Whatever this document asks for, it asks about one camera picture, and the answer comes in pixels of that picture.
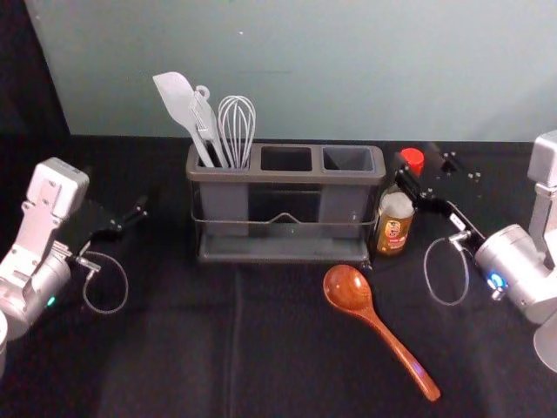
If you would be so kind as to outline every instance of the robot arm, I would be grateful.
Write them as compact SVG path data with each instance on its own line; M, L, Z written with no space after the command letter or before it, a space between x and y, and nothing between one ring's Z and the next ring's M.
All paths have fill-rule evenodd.
M0 264L0 377L6 343L27 332L70 279L70 266L100 266L83 257L92 241L119 239L124 230L147 217L158 189L143 196L117 219L103 207L84 200L89 177L58 158L37 165L16 241Z
M395 181L416 207L440 213L457 227L459 233L449 240L473 255L493 299L507 295L527 319L541 324L534 346L557 372L557 131L534 143L528 177L536 182L536 200L528 233L510 225L485 238L451 202L422 192L404 160L395 167Z
M89 178L58 158L37 165L16 241L0 264L0 375L7 340L35 322L70 278L58 229L81 206Z

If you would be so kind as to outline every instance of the bottle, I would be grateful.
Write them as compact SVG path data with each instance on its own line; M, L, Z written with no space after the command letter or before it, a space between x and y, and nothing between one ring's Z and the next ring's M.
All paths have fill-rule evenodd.
M413 173L419 176L424 168L424 154L415 148L405 148L400 154ZM395 255L404 249L413 216L414 207L410 198L396 184L388 187L379 202L378 253Z

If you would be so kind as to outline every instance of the red cap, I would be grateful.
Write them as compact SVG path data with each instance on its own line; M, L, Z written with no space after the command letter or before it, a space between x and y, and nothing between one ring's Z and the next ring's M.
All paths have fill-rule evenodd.
M408 162L410 169L419 176L424 168L424 154L416 148L405 148L400 152L402 157Z

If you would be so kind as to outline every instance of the black table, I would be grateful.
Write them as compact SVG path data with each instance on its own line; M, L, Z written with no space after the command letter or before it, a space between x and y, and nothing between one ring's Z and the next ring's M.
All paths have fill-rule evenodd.
M402 146L379 145L387 162ZM163 189L148 221L103 247L130 277L125 310L106 318L89 312L75 277L39 323L9 344L0 416L557 416L557 375L537 359L535 327L510 302L492 302L477 273L458 307L429 296L423 255L453 231L446 222L418 215L405 252L377 259L369 277L379 315L440 386L441 399L430 404L374 332L326 304L329 266L196 262L187 146L167 138L74 138L53 152L3 143L26 158L16 165L6 157L0 167L11 175L9 184L1 180L2 253L15 238L33 166L53 153L89 165L88 196L115 212L150 185ZM451 147L482 173L483 192L471 189L463 211L481 227L502 219L527 226L531 145ZM458 295L457 255L436 249L431 269L445 297Z

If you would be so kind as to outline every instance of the utensil holder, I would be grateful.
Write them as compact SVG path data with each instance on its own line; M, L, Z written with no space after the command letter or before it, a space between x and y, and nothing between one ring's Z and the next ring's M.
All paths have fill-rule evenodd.
M253 144L244 170L203 167L191 147L186 174L202 260L369 256L386 175L375 146Z

